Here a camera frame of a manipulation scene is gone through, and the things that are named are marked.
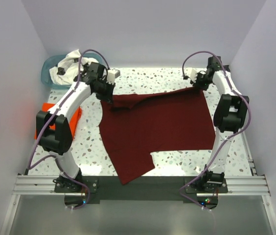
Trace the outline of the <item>dark red t-shirt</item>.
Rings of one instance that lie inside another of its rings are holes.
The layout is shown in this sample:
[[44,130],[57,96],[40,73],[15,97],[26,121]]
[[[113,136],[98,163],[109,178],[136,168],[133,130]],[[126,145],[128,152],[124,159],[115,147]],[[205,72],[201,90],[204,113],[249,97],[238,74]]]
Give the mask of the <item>dark red t-shirt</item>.
[[154,169],[152,152],[213,148],[210,112],[196,88],[114,95],[101,106],[99,132],[122,184]]

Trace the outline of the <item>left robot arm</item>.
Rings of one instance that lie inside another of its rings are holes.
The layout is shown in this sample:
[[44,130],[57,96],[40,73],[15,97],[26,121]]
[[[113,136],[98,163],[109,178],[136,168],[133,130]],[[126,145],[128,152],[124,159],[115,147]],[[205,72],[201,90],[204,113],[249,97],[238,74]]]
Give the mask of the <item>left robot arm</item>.
[[112,103],[115,79],[119,76],[119,70],[97,62],[79,66],[65,95],[53,107],[36,115],[37,144],[55,160],[60,171],[53,181],[57,187],[68,192],[88,192],[70,150],[73,134],[69,124],[79,106],[92,94],[101,101]]

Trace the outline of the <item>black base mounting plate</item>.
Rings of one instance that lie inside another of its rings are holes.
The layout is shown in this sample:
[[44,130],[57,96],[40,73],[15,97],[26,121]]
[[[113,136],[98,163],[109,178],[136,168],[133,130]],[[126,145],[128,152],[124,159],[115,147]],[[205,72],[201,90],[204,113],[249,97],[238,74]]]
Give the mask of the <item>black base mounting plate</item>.
[[193,177],[185,176],[143,176],[122,185],[117,176],[83,176],[83,186],[59,176],[53,179],[54,192],[65,195],[67,206],[81,206],[85,204],[99,204],[103,200],[138,200],[138,201],[180,201],[190,203],[190,200],[179,194],[179,189],[185,187],[183,194],[197,200],[201,205],[216,206],[217,195],[228,193],[227,182],[214,192],[196,192],[187,185]]

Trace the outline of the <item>teal plastic basket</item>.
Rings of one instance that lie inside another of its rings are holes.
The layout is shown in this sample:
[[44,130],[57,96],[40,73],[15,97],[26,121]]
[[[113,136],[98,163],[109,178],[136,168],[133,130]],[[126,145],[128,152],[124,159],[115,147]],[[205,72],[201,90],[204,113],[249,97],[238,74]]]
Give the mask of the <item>teal plastic basket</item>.
[[54,85],[51,81],[50,74],[49,74],[49,69],[54,67],[58,62],[60,62],[62,59],[64,59],[66,55],[52,56],[44,62],[42,71],[41,71],[41,82],[44,85],[49,86],[53,89],[58,89],[58,90],[70,88],[69,86]]

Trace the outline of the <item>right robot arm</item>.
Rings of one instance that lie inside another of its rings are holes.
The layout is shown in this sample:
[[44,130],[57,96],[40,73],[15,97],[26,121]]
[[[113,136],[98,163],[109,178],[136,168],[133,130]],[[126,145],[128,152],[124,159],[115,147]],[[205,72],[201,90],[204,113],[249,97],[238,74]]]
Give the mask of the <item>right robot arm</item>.
[[194,78],[191,78],[191,84],[204,91],[213,84],[220,95],[213,115],[216,132],[211,156],[202,173],[188,184],[196,192],[214,192],[226,186],[226,158],[233,137],[244,127],[249,97],[238,91],[230,72],[225,70],[219,56],[209,57],[206,71],[198,72]]

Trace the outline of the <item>white t-shirt with black print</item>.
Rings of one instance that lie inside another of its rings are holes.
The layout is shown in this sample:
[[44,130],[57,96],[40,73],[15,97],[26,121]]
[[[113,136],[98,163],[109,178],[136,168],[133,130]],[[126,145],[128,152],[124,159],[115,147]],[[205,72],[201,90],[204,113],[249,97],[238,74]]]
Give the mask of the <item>white t-shirt with black print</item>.
[[80,51],[74,50],[68,53],[64,59],[49,69],[51,81],[54,85],[71,86],[78,75]]

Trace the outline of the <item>folded orange t-shirt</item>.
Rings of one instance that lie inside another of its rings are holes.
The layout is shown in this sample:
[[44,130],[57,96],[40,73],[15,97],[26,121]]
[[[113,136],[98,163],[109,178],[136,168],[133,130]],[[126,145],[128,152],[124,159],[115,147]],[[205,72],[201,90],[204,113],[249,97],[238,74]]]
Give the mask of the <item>folded orange t-shirt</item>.
[[[55,104],[52,104],[52,103],[44,103],[42,105],[42,111],[46,112],[54,105]],[[70,119],[69,126],[70,126],[70,130],[71,130],[71,134],[72,134],[72,139],[75,138],[76,127],[81,118],[81,115],[82,115],[82,109],[81,109],[81,107],[78,107],[78,109],[75,111],[72,118]]]

